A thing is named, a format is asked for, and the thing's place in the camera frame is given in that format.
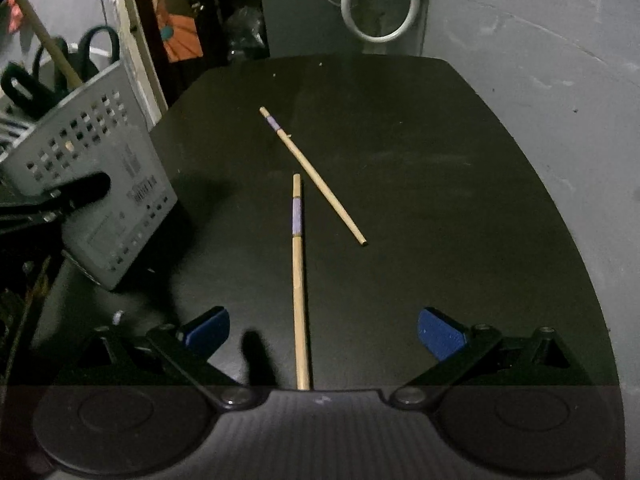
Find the wooden chopstick plain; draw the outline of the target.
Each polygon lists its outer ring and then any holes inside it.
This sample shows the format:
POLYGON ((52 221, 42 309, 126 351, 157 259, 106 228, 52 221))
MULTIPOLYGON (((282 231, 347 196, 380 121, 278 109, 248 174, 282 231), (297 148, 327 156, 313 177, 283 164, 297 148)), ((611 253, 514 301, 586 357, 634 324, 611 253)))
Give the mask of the wooden chopstick plain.
POLYGON ((314 182, 314 185, 326 201, 331 205, 336 214, 341 218, 341 220, 345 223, 345 226, 348 227, 349 231, 352 232, 352 235, 356 238, 357 242, 360 246, 366 246, 368 241, 366 237, 362 234, 361 230, 356 225, 355 221, 352 220, 352 217, 347 212, 346 208, 337 198, 337 196, 333 193, 329 185, 326 184, 326 181, 322 179, 316 168, 312 166, 312 163, 308 160, 308 158, 304 155, 304 153, 299 149, 299 147, 292 141, 291 137, 284 131, 284 129, 279 125, 277 119, 272 116, 269 110, 267 110, 264 106, 259 107, 259 113, 268 122, 271 129, 278 136, 278 138, 282 141, 282 143, 286 146, 288 151, 294 156, 294 158, 299 163, 299 166, 303 168, 306 172, 307 176, 311 178, 311 181, 314 182))

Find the green handled kitchen scissors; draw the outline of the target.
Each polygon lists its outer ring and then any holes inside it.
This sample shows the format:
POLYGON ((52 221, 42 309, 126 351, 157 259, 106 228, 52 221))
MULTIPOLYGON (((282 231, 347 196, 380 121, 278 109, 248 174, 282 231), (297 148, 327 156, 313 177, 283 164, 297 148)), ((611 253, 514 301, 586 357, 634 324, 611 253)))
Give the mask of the green handled kitchen scissors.
MULTIPOLYGON (((70 50, 68 50, 68 44, 64 38, 53 38, 55 45, 61 50, 67 62, 70 63, 70 66, 73 67, 82 82, 88 81, 99 73, 96 64, 91 61, 90 49, 94 36, 99 35, 101 32, 106 32, 108 39, 111 41, 111 51, 108 55, 108 64, 111 65, 120 59, 119 38, 116 30, 111 28, 111 26, 99 25, 90 28, 88 32, 80 38, 75 52, 70 52, 70 50)), ((43 52, 43 44, 40 44, 40 47, 36 51, 34 62, 32 62, 32 76, 38 82, 40 82, 40 62, 43 52)), ((62 70, 56 67, 53 69, 53 91, 54 93, 59 94, 68 93, 70 91, 70 85, 68 84, 66 77, 63 75, 62 70)))

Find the white perforated plastic basket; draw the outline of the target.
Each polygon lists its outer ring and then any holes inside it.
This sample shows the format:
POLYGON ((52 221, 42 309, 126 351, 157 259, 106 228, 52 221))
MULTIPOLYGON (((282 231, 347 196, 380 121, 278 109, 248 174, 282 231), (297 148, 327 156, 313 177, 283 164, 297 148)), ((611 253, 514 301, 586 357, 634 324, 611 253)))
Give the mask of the white perforated plastic basket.
POLYGON ((23 195, 58 190, 76 202, 63 216, 64 249, 105 289, 122 280, 177 201, 121 62, 13 141, 1 177, 23 195))

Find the black slotted spatula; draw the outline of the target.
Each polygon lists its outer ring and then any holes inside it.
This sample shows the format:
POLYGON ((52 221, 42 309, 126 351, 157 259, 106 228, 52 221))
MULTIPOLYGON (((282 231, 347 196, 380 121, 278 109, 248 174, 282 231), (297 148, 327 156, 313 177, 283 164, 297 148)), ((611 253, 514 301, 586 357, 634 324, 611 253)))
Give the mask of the black slotted spatula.
POLYGON ((1 148, 4 150, 46 116, 58 99, 23 67, 9 62, 1 75, 3 94, 20 111, 1 112, 1 148))

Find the black table mat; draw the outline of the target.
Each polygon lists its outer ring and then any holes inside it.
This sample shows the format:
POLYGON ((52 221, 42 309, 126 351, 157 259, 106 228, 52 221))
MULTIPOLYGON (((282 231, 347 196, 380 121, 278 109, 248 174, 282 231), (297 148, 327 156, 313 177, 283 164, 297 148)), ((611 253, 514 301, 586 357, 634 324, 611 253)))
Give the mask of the black table mat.
POLYGON ((213 363, 234 378, 258 330, 278 382, 295 382, 291 198, 297 162, 270 110, 363 232, 358 243, 304 186, 307 304, 319 389, 391 387, 432 363, 421 309, 527 336, 557 330, 589 376, 618 374, 599 301, 552 198, 518 144, 445 62, 280 58, 210 70, 153 129, 178 205, 117 292, 72 268, 55 284, 53 333, 71 361, 94 328, 134 334, 231 315, 213 363))

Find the wooden chopstick purple band long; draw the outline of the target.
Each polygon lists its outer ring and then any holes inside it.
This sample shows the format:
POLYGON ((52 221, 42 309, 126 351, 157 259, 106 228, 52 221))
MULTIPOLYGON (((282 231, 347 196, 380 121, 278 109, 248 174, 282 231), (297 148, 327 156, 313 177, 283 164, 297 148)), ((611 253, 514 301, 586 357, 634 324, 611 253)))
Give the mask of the wooden chopstick purple band long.
POLYGON ((70 62, 67 61, 62 50, 56 45, 53 37, 44 27, 43 22, 40 20, 40 17, 37 15, 29 0, 15 0, 15 2, 20 7, 25 21, 32 26, 32 30, 40 40, 40 44, 42 44, 44 50, 49 53, 54 66, 65 76, 70 88, 80 88, 82 86, 82 80, 78 73, 76 73, 76 70, 70 65, 70 62))

